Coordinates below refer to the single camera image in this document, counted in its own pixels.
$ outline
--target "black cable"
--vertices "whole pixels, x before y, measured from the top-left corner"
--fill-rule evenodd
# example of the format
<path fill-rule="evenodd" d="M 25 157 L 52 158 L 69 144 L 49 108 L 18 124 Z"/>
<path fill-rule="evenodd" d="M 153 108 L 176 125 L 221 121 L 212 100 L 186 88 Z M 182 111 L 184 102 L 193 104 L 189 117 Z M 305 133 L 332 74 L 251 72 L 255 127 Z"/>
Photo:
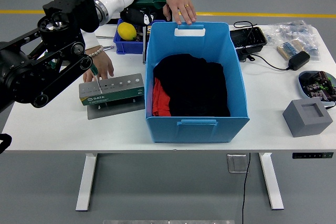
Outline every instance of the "black cable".
<path fill-rule="evenodd" d="M 237 26 L 236 26 L 237 23 L 249 23 L 249 25 L 237 27 Z M 261 56 L 259 56 L 259 55 L 252 54 L 252 53 L 250 53 L 250 52 L 247 51 L 246 46 L 247 46 L 247 43 L 248 43 L 248 39 L 249 39 L 249 37 L 250 37 L 250 35 L 251 35 L 251 33 L 252 33 L 253 27 L 256 26 L 256 25 L 257 25 L 257 24 L 254 24 L 254 25 L 253 25 L 250 21 L 246 21 L 246 20 L 245 20 L 245 21 L 237 21 L 237 22 L 234 22 L 233 26 L 234 26 L 235 28 L 251 27 L 251 30 L 249 31 L 248 35 L 246 36 L 245 45 L 244 45 L 244 47 L 242 48 L 242 50 L 240 51 L 240 53 L 243 54 L 243 55 L 253 55 L 253 56 L 259 57 L 259 58 L 262 59 L 266 64 L 268 64 L 269 66 L 271 66 L 271 67 L 273 67 L 273 68 L 275 68 L 275 69 L 277 69 L 277 70 L 281 70 L 281 71 L 287 71 L 287 70 L 289 70 L 290 67 L 288 67 L 288 68 L 286 68 L 286 69 L 284 69 L 284 68 L 277 68 L 277 67 L 271 65 L 270 63 L 268 63 L 263 57 L 261 57 Z"/>
<path fill-rule="evenodd" d="M 250 52 L 247 52 L 247 53 L 248 53 L 249 55 L 253 55 L 253 56 L 259 57 L 259 58 L 262 59 L 264 62 L 266 62 L 266 64 L 268 64 L 269 66 L 271 66 L 271 67 L 273 67 L 273 68 L 275 68 L 275 69 L 283 70 L 283 71 L 287 71 L 287 70 L 290 69 L 290 67 L 288 67 L 288 68 L 277 68 L 277 67 L 271 65 L 270 63 L 268 63 L 262 56 L 255 55 L 255 54 L 251 54 Z"/>
<path fill-rule="evenodd" d="M 247 174 L 248 174 L 248 169 L 250 167 L 250 163 L 251 163 L 251 152 L 248 155 L 248 165 L 247 165 L 247 169 L 246 169 L 246 174 L 245 174 L 245 180 L 244 180 L 244 196 L 243 196 L 243 207 L 242 207 L 242 213 L 241 213 L 241 224 L 244 224 L 244 206 L 245 206 L 245 194 L 246 194 L 246 180 L 247 180 Z"/>
<path fill-rule="evenodd" d="M 2 140 L 2 142 L 0 143 L 0 154 L 1 154 L 10 146 L 12 142 L 12 137 L 8 134 L 0 134 L 0 140 Z"/>
<path fill-rule="evenodd" d="M 333 106 L 328 106 L 328 107 L 326 107 L 326 110 L 328 110 L 328 109 L 331 109 L 331 108 L 333 108 L 333 107 L 335 107 L 336 106 L 336 101 L 335 100 L 333 100 L 333 102 L 335 103 Z"/>

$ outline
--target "screwdriver handle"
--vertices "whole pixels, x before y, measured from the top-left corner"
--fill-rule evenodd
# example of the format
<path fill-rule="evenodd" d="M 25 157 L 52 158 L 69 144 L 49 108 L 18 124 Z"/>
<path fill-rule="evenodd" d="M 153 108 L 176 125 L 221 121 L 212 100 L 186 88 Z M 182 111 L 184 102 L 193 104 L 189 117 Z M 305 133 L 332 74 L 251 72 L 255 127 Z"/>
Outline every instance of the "screwdriver handle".
<path fill-rule="evenodd" d="M 92 65 L 91 65 L 91 71 L 92 71 L 92 73 L 93 73 L 93 75 L 97 75 L 98 74 L 98 69 L 97 69 L 97 67 L 95 66 L 95 64 L 93 64 L 92 63 Z"/>

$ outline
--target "hand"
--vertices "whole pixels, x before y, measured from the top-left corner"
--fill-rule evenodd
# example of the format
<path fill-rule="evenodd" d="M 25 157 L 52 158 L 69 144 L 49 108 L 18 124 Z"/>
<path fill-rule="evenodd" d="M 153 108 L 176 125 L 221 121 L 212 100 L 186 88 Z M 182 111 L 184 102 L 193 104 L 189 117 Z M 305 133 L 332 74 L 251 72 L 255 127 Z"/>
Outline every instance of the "hand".
<path fill-rule="evenodd" d="M 86 54 L 91 54 L 91 53 L 97 51 L 98 49 L 99 49 L 99 46 L 90 48 L 90 49 L 86 50 Z M 108 78 L 107 74 L 109 74 L 110 76 L 113 76 L 113 72 L 114 72 L 113 64 L 112 64 L 112 61 L 111 61 L 110 57 L 106 54 L 106 52 L 102 51 L 98 55 L 94 56 L 93 57 L 93 64 L 98 69 L 97 77 L 99 79 L 100 78 L 107 79 Z M 90 81 L 93 81 L 93 79 L 95 79 L 95 77 L 94 77 L 91 69 L 87 70 L 83 74 L 83 81 L 84 82 L 90 82 Z"/>
<path fill-rule="evenodd" d="M 178 14 L 180 10 L 182 17 L 187 22 L 188 25 L 191 25 L 192 22 L 196 22 L 196 11 L 191 0 L 166 0 L 167 4 L 163 7 L 163 14 L 169 21 L 171 19 L 169 9 L 172 10 L 173 17 L 177 24 L 181 24 L 181 19 Z"/>

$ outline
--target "table top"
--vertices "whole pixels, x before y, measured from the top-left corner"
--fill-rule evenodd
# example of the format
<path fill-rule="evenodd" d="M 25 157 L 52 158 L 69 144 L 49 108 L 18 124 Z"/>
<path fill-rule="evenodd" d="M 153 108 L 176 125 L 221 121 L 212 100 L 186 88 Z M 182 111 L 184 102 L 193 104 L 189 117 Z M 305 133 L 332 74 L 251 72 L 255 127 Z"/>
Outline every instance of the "table top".
<path fill-rule="evenodd" d="M 116 27 L 105 25 L 96 32 L 114 36 Z M 15 103 L 3 133 L 13 137 L 6 150 L 14 152 L 79 152 L 79 153 L 149 153 L 181 151 L 221 152 L 324 152 L 336 150 L 335 122 L 321 134 L 292 137 L 283 111 L 292 100 L 303 98 L 299 92 L 298 75 L 303 71 L 325 71 L 336 77 L 336 64 L 314 28 L 321 61 L 309 62 L 297 71 L 277 71 L 261 59 L 241 62 L 250 121 L 230 143 L 166 144 L 153 143 L 145 121 L 145 110 L 87 119 L 87 108 L 79 100 L 78 85 L 72 83 L 48 105 L 36 109 L 30 104 Z M 100 40 L 103 46 L 112 40 Z M 117 55 L 107 51 L 114 65 L 114 76 L 141 73 L 145 77 L 142 55 Z M 260 53 L 269 63 L 286 68 L 287 62 L 271 46 Z M 328 110 L 336 121 L 336 108 Z"/>

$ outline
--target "gray floor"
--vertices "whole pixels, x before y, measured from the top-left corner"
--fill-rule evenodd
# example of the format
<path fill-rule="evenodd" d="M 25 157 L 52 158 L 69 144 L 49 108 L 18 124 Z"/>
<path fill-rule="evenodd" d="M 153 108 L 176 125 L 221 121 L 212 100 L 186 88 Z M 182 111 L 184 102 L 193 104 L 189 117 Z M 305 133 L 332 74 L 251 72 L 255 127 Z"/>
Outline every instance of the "gray floor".
<path fill-rule="evenodd" d="M 41 9 L 50 0 L 0 0 L 0 9 Z M 193 0 L 198 12 L 335 14 L 336 0 Z M 0 41 L 36 27 L 42 15 L 0 14 Z M 204 17 L 233 24 L 275 24 L 293 18 Z M 336 19 L 304 18 L 316 27 L 336 57 Z M 9 110 L 0 115 L 3 128 Z M 336 159 L 297 160 L 274 153 L 285 210 L 272 211 L 257 154 L 251 156 L 245 222 L 335 223 Z M 99 155 L 90 209 L 75 206 L 83 154 L 0 155 L 0 223 L 102 223 L 107 219 L 230 219 L 241 223 L 242 174 L 230 174 L 226 155 Z"/>

